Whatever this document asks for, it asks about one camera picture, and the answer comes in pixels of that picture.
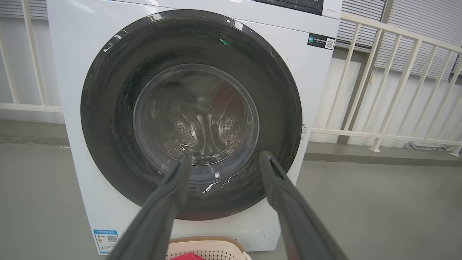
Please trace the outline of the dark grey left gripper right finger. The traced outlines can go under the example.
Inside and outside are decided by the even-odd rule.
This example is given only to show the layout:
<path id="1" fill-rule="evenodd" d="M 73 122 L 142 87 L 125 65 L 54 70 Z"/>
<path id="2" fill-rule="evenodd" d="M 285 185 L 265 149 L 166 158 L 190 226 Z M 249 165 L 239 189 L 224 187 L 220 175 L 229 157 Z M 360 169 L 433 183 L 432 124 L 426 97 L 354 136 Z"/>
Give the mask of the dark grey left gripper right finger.
<path id="1" fill-rule="evenodd" d="M 289 260 L 346 260 L 337 241 L 269 151 L 259 154 L 270 206 L 277 212 Z"/>

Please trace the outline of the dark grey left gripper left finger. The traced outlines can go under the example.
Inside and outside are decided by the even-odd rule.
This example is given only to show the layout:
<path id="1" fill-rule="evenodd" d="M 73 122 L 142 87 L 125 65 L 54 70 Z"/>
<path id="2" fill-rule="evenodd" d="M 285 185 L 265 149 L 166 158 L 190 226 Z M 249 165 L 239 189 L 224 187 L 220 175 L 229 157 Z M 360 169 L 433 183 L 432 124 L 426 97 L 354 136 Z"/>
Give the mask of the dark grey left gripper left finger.
<path id="1" fill-rule="evenodd" d="M 173 221 L 187 201 L 191 156 L 183 155 L 148 197 L 107 260 L 164 260 Z"/>

